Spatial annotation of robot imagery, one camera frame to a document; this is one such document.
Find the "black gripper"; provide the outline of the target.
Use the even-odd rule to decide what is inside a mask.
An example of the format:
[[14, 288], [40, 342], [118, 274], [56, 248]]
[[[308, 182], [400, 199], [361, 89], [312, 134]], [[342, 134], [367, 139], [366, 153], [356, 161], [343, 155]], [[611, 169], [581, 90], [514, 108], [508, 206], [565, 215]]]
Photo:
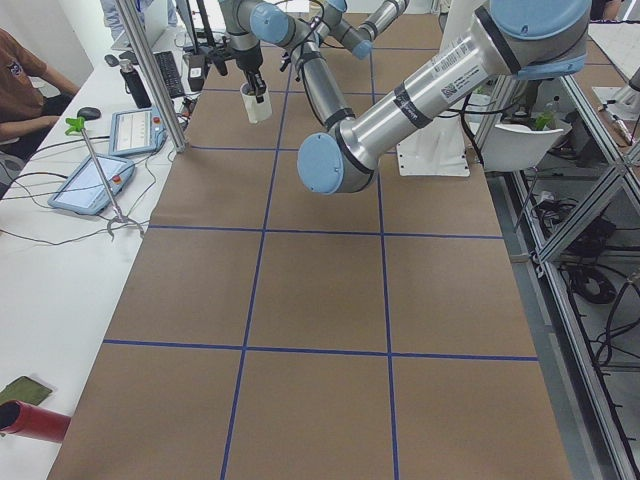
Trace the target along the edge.
[[246, 85], [243, 87], [245, 94], [252, 94], [257, 103], [264, 102], [266, 83], [260, 73], [263, 64], [261, 47], [253, 45], [247, 50], [234, 51], [234, 58], [238, 68], [245, 73]]

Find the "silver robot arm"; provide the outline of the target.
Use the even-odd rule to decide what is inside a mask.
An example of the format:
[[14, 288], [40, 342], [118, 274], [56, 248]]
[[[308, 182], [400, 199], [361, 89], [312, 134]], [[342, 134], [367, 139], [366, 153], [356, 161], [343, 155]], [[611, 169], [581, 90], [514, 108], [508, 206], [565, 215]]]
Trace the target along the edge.
[[405, 1], [383, 2], [359, 27], [343, 17], [344, 1], [324, 1], [309, 23], [267, 1], [223, 1], [220, 9], [230, 50], [256, 95], [266, 86], [260, 46], [282, 48], [324, 126], [302, 143], [297, 170], [319, 194], [355, 193], [378, 173], [379, 158], [496, 75], [546, 79], [573, 74], [586, 59], [588, 1], [485, 1], [468, 29], [356, 117], [320, 51], [334, 38], [357, 58], [407, 9]]
[[359, 26], [354, 27], [345, 18], [346, 1], [322, 1], [322, 19], [318, 24], [319, 43], [325, 44], [328, 37], [333, 38], [344, 49], [362, 60], [373, 48], [374, 41], [409, 6], [405, 0], [386, 0], [371, 13]]

